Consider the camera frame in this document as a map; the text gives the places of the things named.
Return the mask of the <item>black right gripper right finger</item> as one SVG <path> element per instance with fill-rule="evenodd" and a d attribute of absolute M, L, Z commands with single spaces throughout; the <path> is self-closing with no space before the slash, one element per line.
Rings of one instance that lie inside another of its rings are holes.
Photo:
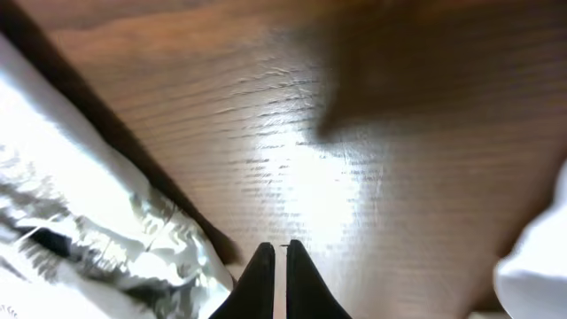
<path fill-rule="evenodd" d="M 289 243 L 286 254 L 286 318 L 351 319 L 297 239 Z"/>

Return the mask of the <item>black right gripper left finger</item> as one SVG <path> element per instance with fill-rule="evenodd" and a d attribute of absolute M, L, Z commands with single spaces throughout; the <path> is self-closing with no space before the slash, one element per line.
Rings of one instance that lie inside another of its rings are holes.
<path fill-rule="evenodd" d="M 210 319 L 272 319 L 274 314 L 276 254 L 261 243 L 234 290 Z"/>

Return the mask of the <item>white fern print cloth bag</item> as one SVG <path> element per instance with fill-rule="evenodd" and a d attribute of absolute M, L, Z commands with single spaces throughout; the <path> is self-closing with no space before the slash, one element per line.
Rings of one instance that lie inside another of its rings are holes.
<path fill-rule="evenodd" d="M 198 224 L 1 42 L 1 315 L 207 318 L 233 280 Z"/>

